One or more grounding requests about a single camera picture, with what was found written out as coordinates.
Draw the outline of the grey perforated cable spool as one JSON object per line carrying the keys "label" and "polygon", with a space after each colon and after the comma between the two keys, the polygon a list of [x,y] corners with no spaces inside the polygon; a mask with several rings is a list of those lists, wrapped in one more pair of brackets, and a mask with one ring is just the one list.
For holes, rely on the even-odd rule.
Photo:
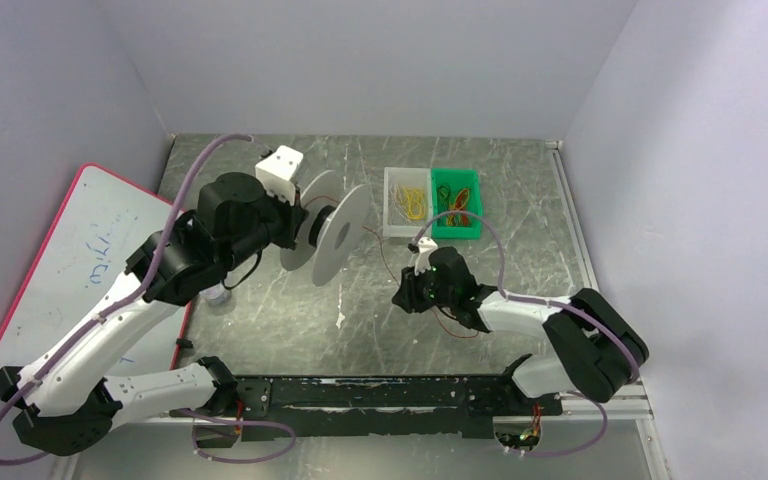
{"label": "grey perforated cable spool", "polygon": [[311,281],[323,286],[333,279],[357,247],[371,210],[370,187],[347,191],[333,170],[319,174],[302,192],[301,206],[309,214],[296,235],[294,249],[280,251],[284,270],[295,271],[310,263]]}

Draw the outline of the clear white plastic bin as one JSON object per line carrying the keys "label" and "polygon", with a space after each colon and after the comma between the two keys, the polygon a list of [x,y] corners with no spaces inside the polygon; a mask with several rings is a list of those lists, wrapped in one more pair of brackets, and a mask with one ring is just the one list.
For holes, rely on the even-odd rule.
{"label": "clear white plastic bin", "polygon": [[433,216],[433,189],[428,168],[386,167],[383,193],[383,233],[386,237],[413,237]]}

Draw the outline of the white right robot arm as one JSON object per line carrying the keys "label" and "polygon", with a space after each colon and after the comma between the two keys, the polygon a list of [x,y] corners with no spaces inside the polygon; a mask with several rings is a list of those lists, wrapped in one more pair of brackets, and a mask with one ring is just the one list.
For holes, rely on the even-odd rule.
{"label": "white right robot arm", "polygon": [[400,272],[392,297],[403,311],[448,311],[463,327],[482,333],[514,333],[547,342],[543,355],[516,361],[512,383],[526,397],[577,391],[600,403],[634,381],[649,359],[648,346],[604,296],[582,288],[566,297],[526,302],[475,279],[453,247],[418,247]]}

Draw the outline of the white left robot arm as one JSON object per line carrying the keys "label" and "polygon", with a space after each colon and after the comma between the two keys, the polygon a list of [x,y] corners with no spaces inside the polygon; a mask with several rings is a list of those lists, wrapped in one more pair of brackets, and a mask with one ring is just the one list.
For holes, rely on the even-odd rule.
{"label": "white left robot arm", "polygon": [[164,227],[127,259],[105,296],[45,354],[0,369],[12,427],[38,456],[70,456],[112,430],[172,410],[223,413],[237,380],[218,358],[137,376],[111,368],[145,334],[269,246],[292,248],[307,211],[295,179],[231,172],[205,185],[197,206],[173,205]]}

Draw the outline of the green plastic bin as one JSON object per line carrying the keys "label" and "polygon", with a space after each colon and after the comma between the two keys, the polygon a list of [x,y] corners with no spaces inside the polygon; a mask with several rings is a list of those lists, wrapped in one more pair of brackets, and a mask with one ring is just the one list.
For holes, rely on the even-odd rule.
{"label": "green plastic bin", "polygon": [[482,224],[464,211],[482,216],[480,182],[475,170],[431,170],[434,214],[441,216],[431,228],[435,239],[477,240]]}

